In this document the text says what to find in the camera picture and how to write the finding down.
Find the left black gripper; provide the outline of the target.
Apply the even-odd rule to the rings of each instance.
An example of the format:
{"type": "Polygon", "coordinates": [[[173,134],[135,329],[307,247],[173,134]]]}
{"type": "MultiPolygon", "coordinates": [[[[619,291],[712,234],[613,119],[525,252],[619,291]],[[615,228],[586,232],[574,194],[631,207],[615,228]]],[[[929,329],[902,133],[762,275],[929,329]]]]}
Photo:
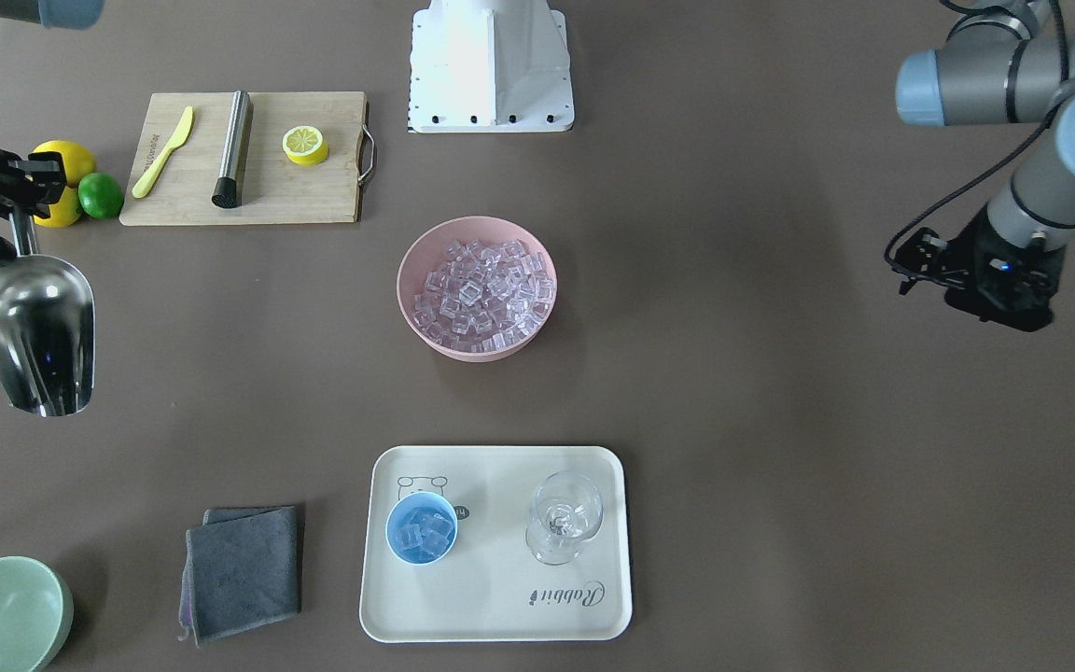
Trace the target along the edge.
{"type": "Polygon", "coordinates": [[[893,272],[901,276],[900,295],[930,282],[948,288],[943,295],[948,306],[981,321],[1034,332],[1054,323],[1051,299],[1064,259],[1064,247],[1048,251],[1041,242],[1018,247],[1004,241],[983,208],[951,243],[934,231],[915,232],[895,252],[893,272]]]}

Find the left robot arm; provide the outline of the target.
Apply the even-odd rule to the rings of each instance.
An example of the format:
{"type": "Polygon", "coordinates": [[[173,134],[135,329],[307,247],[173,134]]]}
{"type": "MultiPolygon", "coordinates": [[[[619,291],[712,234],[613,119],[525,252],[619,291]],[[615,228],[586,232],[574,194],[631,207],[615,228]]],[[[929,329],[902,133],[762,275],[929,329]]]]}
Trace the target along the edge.
{"type": "Polygon", "coordinates": [[[901,65],[895,108],[912,126],[1034,123],[1024,165],[955,237],[915,217],[884,251],[899,294],[933,284],[981,321],[1033,332],[1054,323],[1075,237],[1075,37],[1056,1],[952,4],[940,49],[901,65]]]}

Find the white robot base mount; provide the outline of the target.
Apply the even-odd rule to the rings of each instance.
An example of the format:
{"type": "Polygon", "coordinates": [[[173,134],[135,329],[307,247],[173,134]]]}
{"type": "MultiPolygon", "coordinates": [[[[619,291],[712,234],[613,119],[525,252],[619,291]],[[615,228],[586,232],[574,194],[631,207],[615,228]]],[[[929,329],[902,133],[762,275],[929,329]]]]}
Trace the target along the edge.
{"type": "Polygon", "coordinates": [[[565,14],[546,1],[431,1],[412,16],[413,133],[573,128],[565,14]]]}

